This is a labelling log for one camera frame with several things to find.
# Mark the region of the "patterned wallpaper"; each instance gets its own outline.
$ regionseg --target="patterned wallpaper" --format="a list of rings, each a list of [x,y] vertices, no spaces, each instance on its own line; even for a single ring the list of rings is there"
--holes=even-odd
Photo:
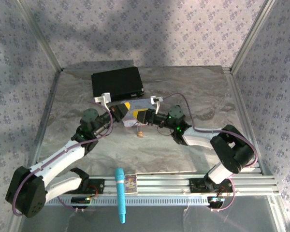
[[[290,217],[290,0],[277,0],[236,78]]]
[[[33,153],[54,74],[15,1],[0,1],[0,231],[10,223],[7,188]]]
[[[27,2],[63,68],[111,60],[229,67],[264,0]]]

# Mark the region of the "table surface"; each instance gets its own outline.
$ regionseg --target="table surface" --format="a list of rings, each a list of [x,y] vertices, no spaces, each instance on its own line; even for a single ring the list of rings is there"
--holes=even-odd
[[[62,148],[74,135],[82,112],[88,108],[102,109],[89,103],[93,98],[91,75],[97,71],[74,70],[61,73],[54,103],[41,148],[39,160]],[[196,126],[221,128],[235,125],[240,131],[240,121],[221,67],[170,67],[140,68],[145,94],[167,96],[183,93],[191,107]],[[187,106],[181,96],[174,96],[162,103],[160,112],[167,112],[171,105],[180,105],[191,124]],[[138,138],[136,127],[114,125],[112,133],[98,142],[84,158],[69,166],[78,167],[90,175],[114,174],[117,167],[126,174],[200,171],[207,172],[219,162],[214,150],[199,146],[183,146],[171,136],[162,136],[155,126],[143,126],[143,138]]]

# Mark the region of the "small cork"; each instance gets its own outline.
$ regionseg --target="small cork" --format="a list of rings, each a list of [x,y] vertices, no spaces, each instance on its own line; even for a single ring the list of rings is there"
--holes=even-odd
[[[138,131],[137,132],[137,137],[143,138],[143,131]]]

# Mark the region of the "small card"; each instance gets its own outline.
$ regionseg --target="small card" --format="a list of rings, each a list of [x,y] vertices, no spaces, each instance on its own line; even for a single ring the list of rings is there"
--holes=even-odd
[[[137,193],[136,174],[125,175],[125,193]]]

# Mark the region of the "white bracket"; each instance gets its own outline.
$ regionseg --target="white bracket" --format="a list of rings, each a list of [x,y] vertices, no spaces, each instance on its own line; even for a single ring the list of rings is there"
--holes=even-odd
[[[105,108],[108,111],[110,111],[108,109],[107,105],[106,105],[107,103],[112,102],[112,100],[111,100],[111,94],[110,93],[103,93],[101,95],[101,97],[95,97],[94,100],[95,100],[96,103],[101,103],[102,105],[104,105]]]
[[[156,114],[158,113],[159,111],[159,108],[160,108],[160,102],[163,101],[163,98],[162,97],[156,97],[156,96],[151,96],[150,97],[150,102],[152,105],[157,105],[156,107]]]

